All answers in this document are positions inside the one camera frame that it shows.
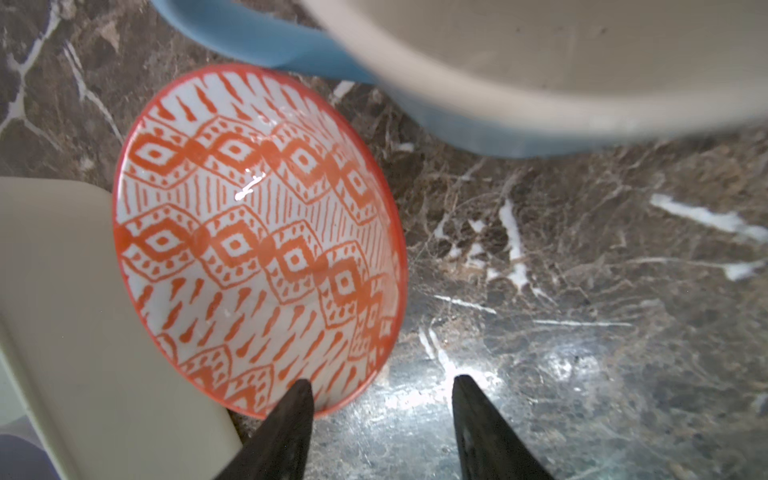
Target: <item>blue handle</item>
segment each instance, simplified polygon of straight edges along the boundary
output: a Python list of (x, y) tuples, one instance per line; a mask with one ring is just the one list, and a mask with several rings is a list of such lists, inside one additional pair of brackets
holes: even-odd
[(278, 70), (374, 83), (328, 35), (222, 0), (152, 0), (187, 37), (227, 57)]

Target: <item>marble countertop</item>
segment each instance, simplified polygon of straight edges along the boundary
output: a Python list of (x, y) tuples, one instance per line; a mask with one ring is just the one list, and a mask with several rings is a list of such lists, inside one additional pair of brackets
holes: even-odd
[[(306, 22), (290, 0), (254, 3)], [(227, 61), (145, 0), (4, 0), (0, 28), (5, 176), (110, 190), (153, 94)], [(411, 278), (386, 368), (315, 422), (306, 478), (459, 478), (459, 373), (559, 480), (764, 478), (766, 125), (504, 161), (430, 137), (377, 88), (301, 80), (380, 162)]]

